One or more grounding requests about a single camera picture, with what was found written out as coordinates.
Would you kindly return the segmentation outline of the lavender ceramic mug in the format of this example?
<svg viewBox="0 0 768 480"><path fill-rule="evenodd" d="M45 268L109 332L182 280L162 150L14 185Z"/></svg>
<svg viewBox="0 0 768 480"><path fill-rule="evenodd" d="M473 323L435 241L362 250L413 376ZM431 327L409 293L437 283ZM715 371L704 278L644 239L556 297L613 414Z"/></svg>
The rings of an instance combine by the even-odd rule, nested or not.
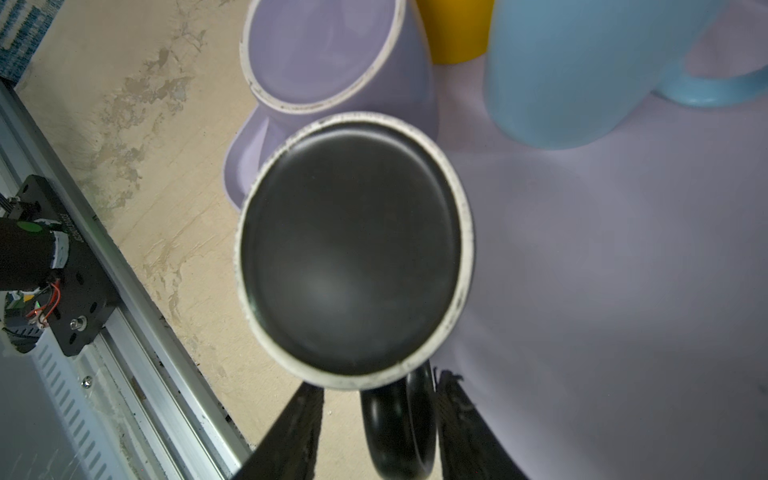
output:
<svg viewBox="0 0 768 480"><path fill-rule="evenodd" d="M438 134L432 60L413 1L253 1L239 54L258 105L225 159L236 209L272 152L328 115L379 112Z"/></svg>

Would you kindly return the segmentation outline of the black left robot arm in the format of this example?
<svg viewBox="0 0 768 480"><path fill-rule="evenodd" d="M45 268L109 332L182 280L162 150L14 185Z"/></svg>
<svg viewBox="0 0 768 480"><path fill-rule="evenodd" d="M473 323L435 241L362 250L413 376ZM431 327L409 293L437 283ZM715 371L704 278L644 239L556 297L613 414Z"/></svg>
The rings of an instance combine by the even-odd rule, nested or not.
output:
<svg viewBox="0 0 768 480"><path fill-rule="evenodd" d="M69 259L70 237L46 225L1 219L1 290L32 290Z"/></svg>

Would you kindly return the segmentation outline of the light blue plain mug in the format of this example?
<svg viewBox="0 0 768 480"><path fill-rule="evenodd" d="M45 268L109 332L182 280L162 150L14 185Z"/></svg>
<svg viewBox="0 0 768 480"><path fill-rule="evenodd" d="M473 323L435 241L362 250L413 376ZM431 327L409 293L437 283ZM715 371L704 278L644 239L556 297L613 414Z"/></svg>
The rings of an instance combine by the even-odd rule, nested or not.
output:
<svg viewBox="0 0 768 480"><path fill-rule="evenodd" d="M484 101L508 137L568 149L608 134L649 93L694 108L727 107L767 91L767 70L710 79L686 54L724 1L498 1Z"/></svg>

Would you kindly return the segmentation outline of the black ceramic mug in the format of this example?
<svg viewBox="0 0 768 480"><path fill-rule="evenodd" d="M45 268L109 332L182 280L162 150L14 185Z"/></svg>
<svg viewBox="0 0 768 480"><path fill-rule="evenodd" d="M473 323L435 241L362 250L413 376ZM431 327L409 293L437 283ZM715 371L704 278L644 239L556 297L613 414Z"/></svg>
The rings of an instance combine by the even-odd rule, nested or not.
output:
<svg viewBox="0 0 768 480"><path fill-rule="evenodd" d="M305 384L358 393L385 479L430 475L430 359L464 308L475 241L451 162L374 112L334 114L285 140L242 206L237 289L262 348Z"/></svg>

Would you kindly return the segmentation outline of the yellow round mug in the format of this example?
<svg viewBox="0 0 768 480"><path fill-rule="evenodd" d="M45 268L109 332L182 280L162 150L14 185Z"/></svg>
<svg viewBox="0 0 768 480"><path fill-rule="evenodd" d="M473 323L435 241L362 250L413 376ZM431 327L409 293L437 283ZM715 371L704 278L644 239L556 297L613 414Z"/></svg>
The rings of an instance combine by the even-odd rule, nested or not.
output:
<svg viewBox="0 0 768 480"><path fill-rule="evenodd" d="M437 65L467 62L483 55L494 0L417 0L431 58Z"/></svg>

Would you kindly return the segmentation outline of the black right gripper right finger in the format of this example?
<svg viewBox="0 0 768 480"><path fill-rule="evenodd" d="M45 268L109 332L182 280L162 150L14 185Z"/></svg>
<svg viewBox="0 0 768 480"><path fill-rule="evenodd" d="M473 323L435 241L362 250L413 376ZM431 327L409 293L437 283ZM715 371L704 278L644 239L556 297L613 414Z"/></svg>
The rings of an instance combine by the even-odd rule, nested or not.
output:
<svg viewBox="0 0 768 480"><path fill-rule="evenodd" d="M435 407L444 479L526 480L461 385L463 377L442 370Z"/></svg>

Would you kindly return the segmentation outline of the lavender plastic tray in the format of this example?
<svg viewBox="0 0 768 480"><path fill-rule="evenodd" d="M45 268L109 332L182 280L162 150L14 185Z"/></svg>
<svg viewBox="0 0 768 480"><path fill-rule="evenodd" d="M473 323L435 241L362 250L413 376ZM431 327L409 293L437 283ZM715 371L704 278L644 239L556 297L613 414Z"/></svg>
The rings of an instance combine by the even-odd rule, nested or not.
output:
<svg viewBox="0 0 768 480"><path fill-rule="evenodd" d="M434 363L533 479L765 478L766 99L648 96L545 151L495 127L483 70L435 70L477 260Z"/></svg>

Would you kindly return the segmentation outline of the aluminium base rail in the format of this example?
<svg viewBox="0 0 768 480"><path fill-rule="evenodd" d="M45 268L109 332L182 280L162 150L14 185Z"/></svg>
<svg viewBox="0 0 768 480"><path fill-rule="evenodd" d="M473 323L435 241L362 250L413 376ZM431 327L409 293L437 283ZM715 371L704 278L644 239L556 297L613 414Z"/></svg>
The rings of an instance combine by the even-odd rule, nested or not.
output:
<svg viewBox="0 0 768 480"><path fill-rule="evenodd" d="M227 479L246 441L15 92L1 91L1 212L70 237L29 308L1 329L5 479Z"/></svg>

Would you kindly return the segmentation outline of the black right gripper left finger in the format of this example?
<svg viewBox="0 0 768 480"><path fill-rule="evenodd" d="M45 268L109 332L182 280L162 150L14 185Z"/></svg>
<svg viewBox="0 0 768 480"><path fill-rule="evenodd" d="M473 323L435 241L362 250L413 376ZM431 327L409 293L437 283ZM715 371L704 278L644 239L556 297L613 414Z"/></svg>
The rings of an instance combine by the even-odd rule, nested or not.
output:
<svg viewBox="0 0 768 480"><path fill-rule="evenodd" d="M233 479L315 477L324 389L302 383Z"/></svg>

